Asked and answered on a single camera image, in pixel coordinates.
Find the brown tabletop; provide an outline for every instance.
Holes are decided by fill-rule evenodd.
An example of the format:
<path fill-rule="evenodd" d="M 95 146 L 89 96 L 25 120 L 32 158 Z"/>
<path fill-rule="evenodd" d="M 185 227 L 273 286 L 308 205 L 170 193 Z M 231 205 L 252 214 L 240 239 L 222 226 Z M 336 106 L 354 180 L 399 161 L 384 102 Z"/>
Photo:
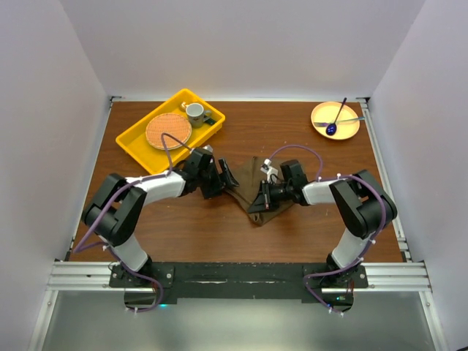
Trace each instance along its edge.
<path fill-rule="evenodd" d="M 102 139 L 89 187 L 88 202 L 109 173 L 145 176 L 147 172 L 115 142 L 160 102 L 116 102 Z M 252 156 L 268 157 L 289 143 L 313 148 L 325 163 L 322 176 L 369 170 L 380 179 L 366 124 L 356 136 L 335 141 L 319 135 L 311 125 L 315 102 L 212 102 L 226 115 L 226 122 L 208 143 L 216 158 L 227 159 L 231 168 Z M 362 116 L 358 103 L 348 104 Z M 299 159 L 309 180 L 318 162 L 313 155 L 289 149 L 281 159 Z M 258 227 L 249 221 L 229 195 L 204 200 L 200 190 L 185 197 L 162 200 L 146 206 L 137 224 L 136 236 L 153 261 L 190 262 L 323 262 L 337 245 L 344 230 L 335 205 L 294 205 L 269 223 Z M 86 231 L 80 223 L 77 239 Z M 93 235 L 89 242 L 98 238 Z M 72 254 L 74 261 L 109 261 L 99 247 Z M 386 228 L 366 256 L 366 262 L 401 262 L 393 228 Z"/>

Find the gray wall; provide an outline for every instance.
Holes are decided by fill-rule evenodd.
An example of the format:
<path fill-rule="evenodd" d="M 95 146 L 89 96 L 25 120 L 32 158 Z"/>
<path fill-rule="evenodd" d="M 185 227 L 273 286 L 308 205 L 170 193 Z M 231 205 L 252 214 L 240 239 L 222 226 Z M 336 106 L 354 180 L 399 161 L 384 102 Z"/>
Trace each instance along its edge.
<path fill-rule="evenodd" d="M 370 96 L 423 0 L 61 0 L 105 90 Z"/>
<path fill-rule="evenodd" d="M 56 0 L 1 1 L 0 350 L 26 350 L 75 231 L 105 93 Z"/>
<path fill-rule="evenodd" d="M 468 346 L 467 1 L 427 0 L 371 98 L 416 260 L 452 350 Z"/>

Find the mug handle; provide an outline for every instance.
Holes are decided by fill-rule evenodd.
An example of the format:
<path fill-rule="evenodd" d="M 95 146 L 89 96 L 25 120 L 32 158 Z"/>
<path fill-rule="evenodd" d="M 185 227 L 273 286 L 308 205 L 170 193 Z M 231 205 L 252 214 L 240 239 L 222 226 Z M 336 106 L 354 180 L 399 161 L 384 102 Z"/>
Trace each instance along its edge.
<path fill-rule="evenodd" d="M 210 110 L 206 110 L 204 112 L 204 116 L 203 116 L 203 121 L 206 122 L 208 119 L 211 118 L 211 111 Z"/>

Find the gray mug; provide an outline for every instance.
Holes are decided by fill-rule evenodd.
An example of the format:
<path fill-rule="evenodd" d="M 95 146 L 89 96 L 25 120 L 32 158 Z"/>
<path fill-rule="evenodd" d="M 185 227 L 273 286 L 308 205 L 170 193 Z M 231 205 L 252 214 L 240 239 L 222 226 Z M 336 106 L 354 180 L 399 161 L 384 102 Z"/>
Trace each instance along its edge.
<path fill-rule="evenodd" d="M 200 128 L 211 117 L 211 111 L 205 110 L 199 103 L 185 106 L 185 112 L 192 128 Z"/>

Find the fork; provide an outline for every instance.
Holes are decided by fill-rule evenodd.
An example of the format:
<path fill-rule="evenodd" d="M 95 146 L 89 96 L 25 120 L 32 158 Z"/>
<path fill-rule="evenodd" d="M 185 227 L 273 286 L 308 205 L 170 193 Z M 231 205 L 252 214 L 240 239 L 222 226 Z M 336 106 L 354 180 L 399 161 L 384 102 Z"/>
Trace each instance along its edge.
<path fill-rule="evenodd" d="M 357 117 L 357 118 L 351 118 L 351 119 L 339 119 L 338 121 L 336 121 L 336 123 L 341 123 L 341 122 L 351 122 L 351 121 L 363 121 L 364 120 L 364 117 Z M 328 126 L 330 123 L 327 123 L 327 122 L 314 122 L 314 125 L 316 127 L 326 127 Z"/>

